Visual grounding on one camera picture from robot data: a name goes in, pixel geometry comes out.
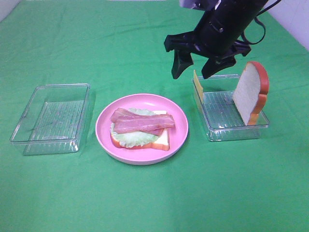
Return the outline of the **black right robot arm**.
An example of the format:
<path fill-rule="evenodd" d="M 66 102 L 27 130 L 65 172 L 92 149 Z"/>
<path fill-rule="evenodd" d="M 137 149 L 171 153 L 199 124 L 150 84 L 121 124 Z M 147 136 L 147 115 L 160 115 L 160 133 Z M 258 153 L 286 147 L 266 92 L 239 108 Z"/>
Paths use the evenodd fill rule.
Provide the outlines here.
<path fill-rule="evenodd" d="M 168 35 L 164 41 L 166 51 L 174 51 L 173 78 L 193 64 L 192 54 L 208 58 L 201 71 L 205 79 L 234 66 L 235 55 L 246 56 L 251 50 L 249 42 L 238 38 L 265 4 L 265 0 L 204 1 L 205 12 L 196 28 Z"/>

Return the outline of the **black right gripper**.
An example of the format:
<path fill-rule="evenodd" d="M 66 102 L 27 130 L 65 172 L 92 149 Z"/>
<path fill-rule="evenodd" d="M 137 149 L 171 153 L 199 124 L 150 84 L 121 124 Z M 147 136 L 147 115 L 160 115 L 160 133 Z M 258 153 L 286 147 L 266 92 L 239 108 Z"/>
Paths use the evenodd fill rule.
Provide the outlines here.
<path fill-rule="evenodd" d="M 205 45 L 193 31 L 168 35 L 164 41 L 167 52 L 174 50 L 174 61 L 171 69 L 173 79 L 178 79 L 185 69 L 193 65 L 191 53 L 210 58 L 202 68 L 204 79 L 208 79 L 219 71 L 232 67 L 236 64 L 235 55 L 242 54 L 244 57 L 251 52 L 248 44 L 234 41 L 225 47 L 225 43 L 218 45 Z"/>

